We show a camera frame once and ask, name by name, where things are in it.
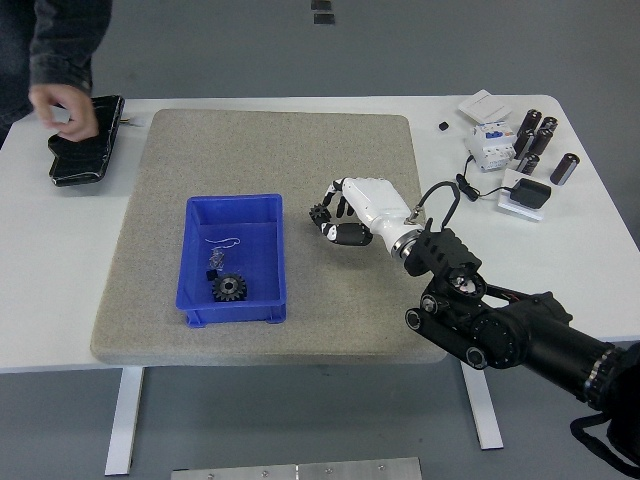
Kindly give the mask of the person's left hand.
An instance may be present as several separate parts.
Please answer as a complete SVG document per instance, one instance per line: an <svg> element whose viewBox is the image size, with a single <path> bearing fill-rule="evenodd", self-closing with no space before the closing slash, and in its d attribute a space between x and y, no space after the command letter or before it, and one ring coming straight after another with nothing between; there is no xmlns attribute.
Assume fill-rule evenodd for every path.
<svg viewBox="0 0 640 480"><path fill-rule="evenodd" d="M73 86L36 84L29 89L29 100L42 124L65 140L79 142L99 133L91 98ZM68 121L60 122L54 118L54 105L61 105L69 112Z"/></svg>

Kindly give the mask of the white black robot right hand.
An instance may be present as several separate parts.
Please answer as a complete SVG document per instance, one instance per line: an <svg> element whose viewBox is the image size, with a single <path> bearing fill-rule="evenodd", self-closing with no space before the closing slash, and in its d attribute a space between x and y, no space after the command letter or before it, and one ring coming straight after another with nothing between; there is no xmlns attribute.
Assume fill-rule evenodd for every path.
<svg viewBox="0 0 640 480"><path fill-rule="evenodd" d="M339 194L336 216L355 215L356 223L333 223L328 206ZM323 201L314 205L309 216L321 233L332 243L346 246L366 246L379 235L391 255L414 242L421 228L408 222L409 207L386 179L351 178L335 180Z"/></svg>

